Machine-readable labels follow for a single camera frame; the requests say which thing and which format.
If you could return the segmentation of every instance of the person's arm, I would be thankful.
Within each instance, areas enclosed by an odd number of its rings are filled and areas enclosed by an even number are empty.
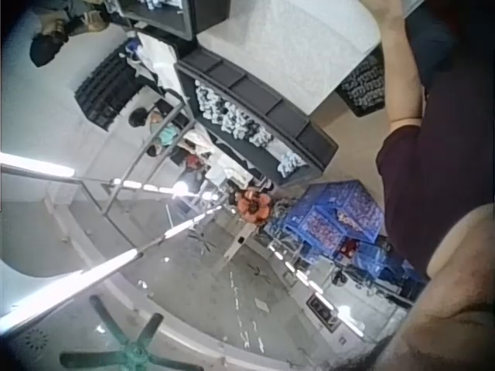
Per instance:
[[[421,126],[422,85],[405,31],[401,0],[361,0],[377,21],[385,60],[385,107],[391,132]]]

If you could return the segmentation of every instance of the round vent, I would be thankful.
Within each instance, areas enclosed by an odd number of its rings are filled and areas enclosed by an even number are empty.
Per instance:
[[[24,345],[35,352],[41,352],[47,344],[48,335],[38,328],[31,328],[24,336]]]

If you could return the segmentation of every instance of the ceiling fan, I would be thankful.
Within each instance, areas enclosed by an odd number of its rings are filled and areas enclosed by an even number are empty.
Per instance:
[[[91,295],[90,304],[107,326],[108,331],[121,344],[121,349],[112,352],[62,352],[60,353],[60,364],[65,368],[86,369],[91,367],[120,366],[121,371],[145,371],[146,365],[151,363],[153,365],[183,371],[204,371],[202,366],[161,358],[154,356],[146,350],[160,323],[162,323],[163,316],[159,313],[155,313],[150,318],[137,340],[132,342],[123,333],[117,322],[110,316],[110,313],[108,313],[108,310],[98,296]]]

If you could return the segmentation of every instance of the maroon shirt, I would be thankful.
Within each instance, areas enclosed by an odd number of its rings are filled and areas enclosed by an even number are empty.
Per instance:
[[[422,126],[385,139],[377,156],[385,227],[425,273],[436,247],[472,209],[493,201],[493,57],[459,57],[433,83]]]

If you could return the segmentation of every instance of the table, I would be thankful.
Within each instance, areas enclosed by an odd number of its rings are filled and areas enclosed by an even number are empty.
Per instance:
[[[410,14],[423,0],[403,0]],[[231,0],[230,18],[202,46],[311,114],[380,42],[358,0]]]

